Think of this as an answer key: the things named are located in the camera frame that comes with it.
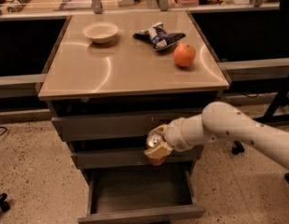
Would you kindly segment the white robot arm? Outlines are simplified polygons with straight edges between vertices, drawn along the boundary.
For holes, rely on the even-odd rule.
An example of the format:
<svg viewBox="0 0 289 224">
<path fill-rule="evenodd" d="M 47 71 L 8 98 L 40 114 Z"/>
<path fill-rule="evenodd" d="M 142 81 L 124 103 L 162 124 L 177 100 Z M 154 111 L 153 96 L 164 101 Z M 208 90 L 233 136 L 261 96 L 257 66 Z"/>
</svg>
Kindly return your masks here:
<svg viewBox="0 0 289 224">
<path fill-rule="evenodd" d="M 243 142 L 289 170 L 289 132 L 257 122 L 224 102 L 210 103 L 199 115 L 158 126 L 148 134 L 144 154 L 151 160 L 162 159 L 174 151 L 226 141 Z"/>
</svg>

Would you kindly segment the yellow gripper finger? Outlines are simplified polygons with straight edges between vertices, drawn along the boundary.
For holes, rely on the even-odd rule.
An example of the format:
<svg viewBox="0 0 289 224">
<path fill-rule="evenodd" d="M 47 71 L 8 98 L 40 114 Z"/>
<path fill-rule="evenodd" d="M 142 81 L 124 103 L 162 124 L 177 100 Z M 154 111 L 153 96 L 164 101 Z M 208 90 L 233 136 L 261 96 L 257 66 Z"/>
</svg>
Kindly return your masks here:
<svg viewBox="0 0 289 224">
<path fill-rule="evenodd" d="M 163 157 L 169 156 L 173 151 L 173 148 L 166 142 L 161 142 L 149 147 L 144 151 L 144 154 L 149 159 L 161 159 Z"/>
<path fill-rule="evenodd" d="M 159 125 L 158 127 L 156 127 L 155 129 L 151 130 L 149 134 L 164 137 L 166 130 L 167 130 L 167 125 L 162 124 L 162 125 Z"/>
</svg>

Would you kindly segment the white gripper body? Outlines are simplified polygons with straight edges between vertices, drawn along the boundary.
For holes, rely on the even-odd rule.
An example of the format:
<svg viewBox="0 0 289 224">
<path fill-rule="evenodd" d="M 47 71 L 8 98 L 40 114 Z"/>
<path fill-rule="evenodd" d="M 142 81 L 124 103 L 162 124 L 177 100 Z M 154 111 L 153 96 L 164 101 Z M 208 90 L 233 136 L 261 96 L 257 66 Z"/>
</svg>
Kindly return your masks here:
<svg viewBox="0 0 289 224">
<path fill-rule="evenodd" d="M 164 140 L 175 151 L 184 152 L 213 141 L 213 134 L 203 126 L 202 115 L 197 115 L 171 121 L 166 127 Z"/>
</svg>

